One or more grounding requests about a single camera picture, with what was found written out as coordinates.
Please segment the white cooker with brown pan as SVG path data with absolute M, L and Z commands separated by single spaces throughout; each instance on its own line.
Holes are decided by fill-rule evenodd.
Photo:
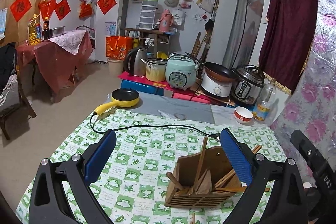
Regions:
M 225 98 L 230 95 L 232 84 L 238 78 L 234 71 L 217 63 L 203 63 L 189 53 L 186 53 L 186 55 L 203 65 L 201 89 L 205 94 L 218 98 Z

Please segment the beige waste bin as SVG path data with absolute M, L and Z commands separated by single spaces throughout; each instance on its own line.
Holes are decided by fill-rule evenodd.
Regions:
M 108 69 L 112 77 L 118 77 L 123 72 L 123 60 L 108 58 Z

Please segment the mint green rice cooker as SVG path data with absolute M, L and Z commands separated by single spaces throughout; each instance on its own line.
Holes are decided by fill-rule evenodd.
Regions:
M 165 77 L 171 88 L 187 90 L 197 79 L 199 64 L 186 55 L 172 53 L 167 59 Z

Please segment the red gift bag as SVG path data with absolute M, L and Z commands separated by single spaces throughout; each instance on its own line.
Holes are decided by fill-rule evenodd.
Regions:
M 107 36 L 105 42 L 106 57 L 112 60 L 124 60 L 133 48 L 133 39 L 127 36 Z

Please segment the wooden utensil holder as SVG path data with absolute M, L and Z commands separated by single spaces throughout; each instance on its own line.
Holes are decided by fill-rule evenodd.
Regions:
M 167 187 L 165 206 L 175 208 L 207 208 L 216 207 L 236 193 L 214 192 L 215 184 L 232 170 L 224 150 L 221 146 L 206 149 L 198 188 L 193 185 L 200 152 L 178 158 L 174 170 L 171 172 L 184 187 L 179 190 L 171 181 Z M 222 188 L 241 187 L 242 183 L 237 175 L 229 180 Z

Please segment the steel electric kettle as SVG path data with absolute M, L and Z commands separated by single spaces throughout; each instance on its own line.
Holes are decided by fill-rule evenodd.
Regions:
M 146 48 L 139 46 L 130 50 L 123 62 L 124 70 L 132 76 L 144 76 L 146 74 L 146 63 L 143 60 L 147 58 Z

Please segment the yellow cooking oil bottle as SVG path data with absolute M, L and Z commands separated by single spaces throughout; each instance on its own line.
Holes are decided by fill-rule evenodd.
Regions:
M 36 45 L 41 42 L 41 21 L 40 15 L 34 14 L 27 26 L 28 45 Z

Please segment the clear plastic oil bottle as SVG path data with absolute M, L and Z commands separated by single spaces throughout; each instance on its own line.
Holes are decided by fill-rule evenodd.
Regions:
M 258 122 L 264 122 L 276 100 L 276 85 L 273 82 L 266 84 L 254 105 L 252 114 Z

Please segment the yellow electric frying pan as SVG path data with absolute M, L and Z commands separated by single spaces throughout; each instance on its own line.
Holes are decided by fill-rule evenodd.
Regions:
M 111 94 L 111 101 L 104 103 L 93 111 L 96 115 L 101 115 L 105 111 L 113 107 L 129 108 L 133 107 L 139 102 L 139 93 L 133 89 L 116 89 Z

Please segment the pink thermos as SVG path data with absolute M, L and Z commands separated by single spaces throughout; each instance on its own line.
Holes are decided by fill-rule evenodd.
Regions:
M 171 25 L 174 22 L 173 15 L 168 9 L 165 9 L 159 20 L 159 31 L 160 32 L 169 32 Z

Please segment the yellow enamel pot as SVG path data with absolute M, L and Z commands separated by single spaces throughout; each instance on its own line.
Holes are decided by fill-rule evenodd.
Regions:
M 146 64 L 145 77 L 151 82 L 162 82 L 166 79 L 165 70 L 167 66 L 167 60 L 157 57 L 148 58 L 146 60 L 141 59 Z

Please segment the red white bowl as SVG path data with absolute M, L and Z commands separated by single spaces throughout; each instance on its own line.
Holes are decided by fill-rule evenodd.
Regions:
M 252 121 L 253 114 L 247 108 L 237 106 L 234 110 L 234 118 L 238 123 L 247 124 Z

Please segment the white refrigerator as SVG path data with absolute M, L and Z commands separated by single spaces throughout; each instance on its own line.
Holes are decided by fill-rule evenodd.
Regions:
M 129 0 L 97 0 L 94 16 L 95 57 L 106 62 L 106 37 L 123 36 Z

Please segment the silver black pressure cooker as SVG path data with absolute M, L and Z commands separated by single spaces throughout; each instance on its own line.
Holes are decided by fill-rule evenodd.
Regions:
M 254 65 L 240 65 L 233 71 L 238 77 L 232 84 L 232 97 L 246 105 L 254 105 L 264 86 L 264 72 Z

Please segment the red cloth covered table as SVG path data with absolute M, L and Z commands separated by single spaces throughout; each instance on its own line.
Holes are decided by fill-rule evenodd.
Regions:
M 84 67 L 93 49 L 86 30 L 67 32 L 55 39 L 63 40 L 66 44 L 76 41 L 77 51 L 69 52 L 50 39 L 33 46 L 21 45 L 17 48 L 17 55 L 20 67 L 36 61 L 45 82 L 54 94 L 58 94 L 75 69 Z

